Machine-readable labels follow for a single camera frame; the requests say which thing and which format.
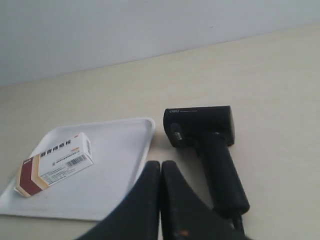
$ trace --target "barcode scanner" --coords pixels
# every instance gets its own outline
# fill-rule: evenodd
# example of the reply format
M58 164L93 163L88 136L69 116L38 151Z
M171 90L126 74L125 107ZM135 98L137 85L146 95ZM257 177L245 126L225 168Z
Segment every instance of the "barcode scanner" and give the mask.
M244 232L242 215L249 202L228 146L235 143L230 106L166 109L163 126L175 148L194 147L201 159L213 210Z

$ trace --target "white tray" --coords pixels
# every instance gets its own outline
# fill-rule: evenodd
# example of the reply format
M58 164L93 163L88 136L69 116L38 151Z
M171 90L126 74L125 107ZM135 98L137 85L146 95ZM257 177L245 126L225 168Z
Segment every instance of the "white tray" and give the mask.
M0 214L99 221L122 201L145 164L155 122L144 117L58 127L30 157L80 132L91 140L94 164L29 198L14 191L13 179L0 196Z

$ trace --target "table surface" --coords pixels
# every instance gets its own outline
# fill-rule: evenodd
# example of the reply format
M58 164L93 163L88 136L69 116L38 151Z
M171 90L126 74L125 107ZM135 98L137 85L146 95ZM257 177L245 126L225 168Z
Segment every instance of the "table surface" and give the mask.
M256 240L320 239L320 25L0 88L0 192L51 129L151 117L148 160L175 160L212 206L192 150L165 136L165 108L231 105L230 148ZM0 216L0 239L74 239L96 223Z

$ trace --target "red stripe on box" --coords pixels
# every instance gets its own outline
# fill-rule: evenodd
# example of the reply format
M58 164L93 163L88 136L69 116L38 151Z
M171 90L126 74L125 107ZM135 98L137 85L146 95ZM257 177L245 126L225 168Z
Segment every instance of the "red stripe on box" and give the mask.
M21 176L20 176L20 186L23 188L28 194L34 195L40 192L42 189L38 187L32 180L31 180L31 173L32 173L32 163L33 157L26 160L26 163L22 165L21 169Z

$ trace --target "scanner handle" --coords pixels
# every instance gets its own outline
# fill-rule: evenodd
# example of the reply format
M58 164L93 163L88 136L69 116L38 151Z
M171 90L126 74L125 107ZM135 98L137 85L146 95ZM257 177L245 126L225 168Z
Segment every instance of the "scanner handle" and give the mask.
M195 141L214 210L225 219L246 213L250 205L223 135L202 132Z

